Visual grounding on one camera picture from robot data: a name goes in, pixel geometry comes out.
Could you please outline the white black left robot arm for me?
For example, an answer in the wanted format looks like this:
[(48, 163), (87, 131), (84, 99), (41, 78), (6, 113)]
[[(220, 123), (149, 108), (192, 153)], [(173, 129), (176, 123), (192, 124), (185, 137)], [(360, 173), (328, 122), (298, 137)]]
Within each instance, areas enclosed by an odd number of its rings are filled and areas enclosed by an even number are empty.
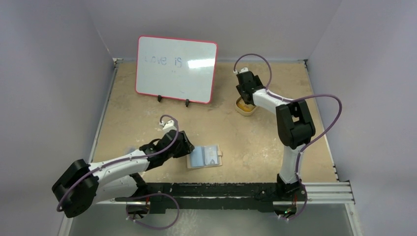
[(57, 211), (76, 217), (97, 202), (110, 199), (141, 201), (153, 193), (142, 172), (162, 166), (170, 158), (189, 155), (195, 147), (184, 131), (171, 130), (124, 156), (104, 162), (74, 161), (52, 186)]

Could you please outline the beige card holder wallet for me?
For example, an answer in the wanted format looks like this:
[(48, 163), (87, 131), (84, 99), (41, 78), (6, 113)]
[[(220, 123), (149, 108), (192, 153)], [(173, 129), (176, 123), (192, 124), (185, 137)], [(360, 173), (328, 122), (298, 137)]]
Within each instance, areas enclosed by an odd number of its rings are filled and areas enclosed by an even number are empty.
[(195, 146), (186, 156), (188, 169), (202, 169), (222, 166), (223, 152), (219, 145)]

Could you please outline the light patterned credit card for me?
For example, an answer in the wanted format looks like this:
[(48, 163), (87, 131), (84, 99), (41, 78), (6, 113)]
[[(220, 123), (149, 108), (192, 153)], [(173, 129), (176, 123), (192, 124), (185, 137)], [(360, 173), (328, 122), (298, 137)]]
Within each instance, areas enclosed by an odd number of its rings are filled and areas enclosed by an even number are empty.
[(204, 146), (204, 164), (206, 166), (215, 166), (219, 164), (217, 146)]

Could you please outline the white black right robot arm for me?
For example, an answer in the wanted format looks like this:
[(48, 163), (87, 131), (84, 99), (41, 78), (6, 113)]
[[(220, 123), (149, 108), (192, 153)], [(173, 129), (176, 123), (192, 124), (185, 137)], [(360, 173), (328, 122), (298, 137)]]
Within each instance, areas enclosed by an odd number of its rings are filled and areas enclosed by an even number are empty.
[(246, 105), (264, 108), (276, 116), (277, 133), (284, 146), (281, 169), (277, 175), (276, 193), (282, 200), (290, 199), (300, 188), (301, 150), (315, 136), (316, 128), (305, 100), (292, 99), (272, 93), (263, 86), (259, 76), (246, 67), (239, 72), (236, 86)]

